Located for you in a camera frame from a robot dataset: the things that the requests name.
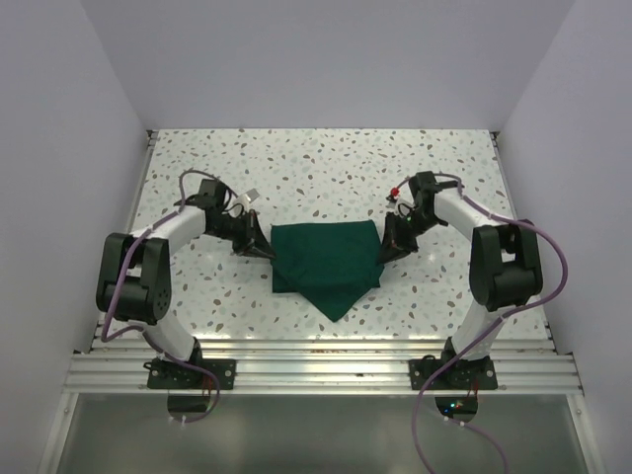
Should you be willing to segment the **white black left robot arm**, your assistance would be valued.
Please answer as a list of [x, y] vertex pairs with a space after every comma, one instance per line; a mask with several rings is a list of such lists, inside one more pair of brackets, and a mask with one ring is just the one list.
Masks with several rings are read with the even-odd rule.
[[136, 332], [163, 359], [183, 387], [199, 385], [205, 364], [199, 343], [171, 315], [171, 260], [201, 236], [227, 240], [232, 253], [272, 260], [272, 245], [264, 236], [257, 213], [233, 216], [218, 207], [184, 205], [155, 224], [131, 234], [112, 233], [104, 244], [96, 303], [105, 314], [100, 339], [108, 343]]

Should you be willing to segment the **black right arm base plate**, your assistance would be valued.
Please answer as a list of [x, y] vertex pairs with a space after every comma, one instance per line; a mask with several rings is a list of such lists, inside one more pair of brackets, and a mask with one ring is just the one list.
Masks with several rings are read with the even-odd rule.
[[[421, 390], [429, 378], [443, 366], [443, 361], [433, 355], [410, 359], [408, 370], [411, 388]], [[478, 360], [459, 360], [437, 375], [428, 389], [439, 391], [490, 391], [499, 388], [493, 361], [488, 357]]]

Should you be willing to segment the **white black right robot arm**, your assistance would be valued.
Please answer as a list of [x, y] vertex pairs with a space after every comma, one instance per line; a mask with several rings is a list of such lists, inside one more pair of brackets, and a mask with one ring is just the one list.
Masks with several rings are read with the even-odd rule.
[[473, 301], [440, 356], [409, 361], [411, 387], [433, 390], [498, 388], [491, 349], [503, 315], [526, 306], [543, 286], [536, 233], [526, 221], [496, 221], [456, 192], [417, 192], [412, 206], [399, 200], [386, 213], [378, 262], [417, 252], [417, 238], [451, 226], [470, 243], [469, 288]]

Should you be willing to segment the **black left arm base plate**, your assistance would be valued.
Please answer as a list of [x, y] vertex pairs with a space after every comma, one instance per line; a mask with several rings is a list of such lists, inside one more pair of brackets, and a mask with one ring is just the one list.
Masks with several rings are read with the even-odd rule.
[[143, 364], [148, 371], [146, 386], [149, 389], [194, 390], [202, 387], [232, 390], [237, 373], [234, 359], [204, 359], [204, 372], [184, 368], [171, 361], [154, 358]]

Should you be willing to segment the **dark green surgical cloth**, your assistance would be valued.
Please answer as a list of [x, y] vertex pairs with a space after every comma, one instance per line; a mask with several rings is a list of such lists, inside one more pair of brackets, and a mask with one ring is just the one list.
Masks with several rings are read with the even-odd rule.
[[371, 220], [272, 228], [274, 293], [297, 293], [337, 322], [380, 287], [380, 240]]

